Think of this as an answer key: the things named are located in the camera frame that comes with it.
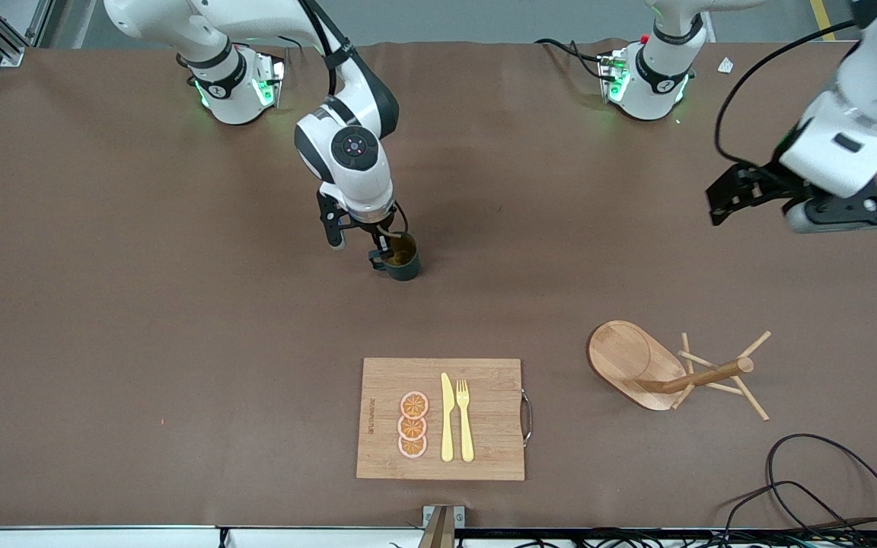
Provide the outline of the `dark green ribbed cup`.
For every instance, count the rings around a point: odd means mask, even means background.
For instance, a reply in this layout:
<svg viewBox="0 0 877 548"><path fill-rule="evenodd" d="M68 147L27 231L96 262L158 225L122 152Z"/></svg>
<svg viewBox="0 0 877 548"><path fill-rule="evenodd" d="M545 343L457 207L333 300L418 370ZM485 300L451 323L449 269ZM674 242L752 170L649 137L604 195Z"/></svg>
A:
<svg viewBox="0 0 877 548"><path fill-rule="evenodd" d="M380 235L377 236L377 249L381 249ZM416 278L421 261L414 236L407 234L401 238L400 242L394 245L394 253L389 253L386 263L387 270L384 273L394 281L406 282Z"/></svg>

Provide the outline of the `wooden mug tree stand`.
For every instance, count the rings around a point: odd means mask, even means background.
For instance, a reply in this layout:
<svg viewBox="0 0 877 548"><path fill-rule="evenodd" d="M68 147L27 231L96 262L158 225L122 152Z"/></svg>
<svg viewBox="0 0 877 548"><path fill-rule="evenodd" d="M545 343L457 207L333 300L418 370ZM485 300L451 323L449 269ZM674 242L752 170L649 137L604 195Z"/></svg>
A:
<svg viewBox="0 0 877 548"><path fill-rule="evenodd" d="M587 355L592 370L640 408L675 410L697 388L707 387L745 398L760 419L768 421L769 414L742 378L753 371L752 354L770 336L762 333L737 357L716 365L693 354L686 334L682 350L672 353L635 323L610 320L589 337Z"/></svg>

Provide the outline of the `yellow plastic knife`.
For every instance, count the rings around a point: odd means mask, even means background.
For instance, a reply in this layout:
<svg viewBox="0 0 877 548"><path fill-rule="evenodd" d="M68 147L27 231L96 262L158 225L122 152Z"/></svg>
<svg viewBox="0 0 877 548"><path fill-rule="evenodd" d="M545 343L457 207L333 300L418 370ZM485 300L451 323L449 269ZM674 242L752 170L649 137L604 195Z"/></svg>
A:
<svg viewBox="0 0 877 548"><path fill-rule="evenodd" d="M451 385L451 379L442 372L442 443L441 443L441 459L443 462L450 462L454 459L454 442L451 425L451 414L456 406L455 392Z"/></svg>

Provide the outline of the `yellow plastic fork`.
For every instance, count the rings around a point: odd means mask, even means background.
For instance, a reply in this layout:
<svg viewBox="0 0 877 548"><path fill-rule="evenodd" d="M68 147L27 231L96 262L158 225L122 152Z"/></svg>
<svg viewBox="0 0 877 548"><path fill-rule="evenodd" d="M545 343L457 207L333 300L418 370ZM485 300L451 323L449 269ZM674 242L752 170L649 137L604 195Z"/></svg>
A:
<svg viewBox="0 0 877 548"><path fill-rule="evenodd" d="M474 442L472 438L472 425L470 425L470 417L467 409L470 405L470 392L467 387L466 379L457 379L455 385L455 399L460 412L461 421L461 457L463 461L470 464L476 457L474 450Z"/></svg>

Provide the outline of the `brown table cover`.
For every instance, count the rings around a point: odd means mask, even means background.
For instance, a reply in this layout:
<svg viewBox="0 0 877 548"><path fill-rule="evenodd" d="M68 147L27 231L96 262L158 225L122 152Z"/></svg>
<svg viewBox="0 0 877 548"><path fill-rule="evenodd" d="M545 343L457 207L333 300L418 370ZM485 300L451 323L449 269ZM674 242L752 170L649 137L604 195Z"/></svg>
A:
<svg viewBox="0 0 877 548"><path fill-rule="evenodd" d="M384 146L423 271L327 246L295 123L326 94L290 53L279 110L215 121L159 49L35 49L0 72L0 524L713 527L780 437L877 470L877 231L797 235L777 202L714 228L716 109L766 44L706 48L673 117L624 118L532 45L381 44ZM721 365L647 410L591 368L627 320ZM519 358L521 482L356 476L362 362Z"/></svg>

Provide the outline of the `bamboo cutting board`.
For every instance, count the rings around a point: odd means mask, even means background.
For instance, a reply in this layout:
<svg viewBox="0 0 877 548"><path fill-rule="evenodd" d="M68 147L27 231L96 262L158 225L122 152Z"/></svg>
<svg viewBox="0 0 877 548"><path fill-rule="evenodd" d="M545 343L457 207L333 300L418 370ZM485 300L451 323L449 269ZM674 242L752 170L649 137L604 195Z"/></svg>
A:
<svg viewBox="0 0 877 548"><path fill-rule="evenodd" d="M441 459L442 383L466 379L474 461L461 457L461 421L451 414L454 459ZM362 368L356 476L397 481L522 481L527 428L518 358L366 358ZM400 416L427 420L427 435L403 441Z"/></svg>

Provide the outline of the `metal table bracket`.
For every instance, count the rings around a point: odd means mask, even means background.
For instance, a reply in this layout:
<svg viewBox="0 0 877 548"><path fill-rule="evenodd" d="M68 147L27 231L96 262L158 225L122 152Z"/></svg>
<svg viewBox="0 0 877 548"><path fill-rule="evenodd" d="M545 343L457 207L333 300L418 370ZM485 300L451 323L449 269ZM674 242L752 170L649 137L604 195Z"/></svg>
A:
<svg viewBox="0 0 877 548"><path fill-rule="evenodd" d="M417 548L458 548L457 533L465 527L463 505L427 505L422 509L423 534Z"/></svg>

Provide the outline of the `white table edge rail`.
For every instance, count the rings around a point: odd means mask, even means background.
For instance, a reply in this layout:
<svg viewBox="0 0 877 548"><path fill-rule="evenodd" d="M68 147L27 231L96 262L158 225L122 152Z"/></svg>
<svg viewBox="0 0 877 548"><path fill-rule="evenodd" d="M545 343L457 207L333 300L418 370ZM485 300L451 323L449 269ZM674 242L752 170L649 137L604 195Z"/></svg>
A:
<svg viewBox="0 0 877 548"><path fill-rule="evenodd" d="M0 527L0 548L417 548L417 528Z"/></svg>

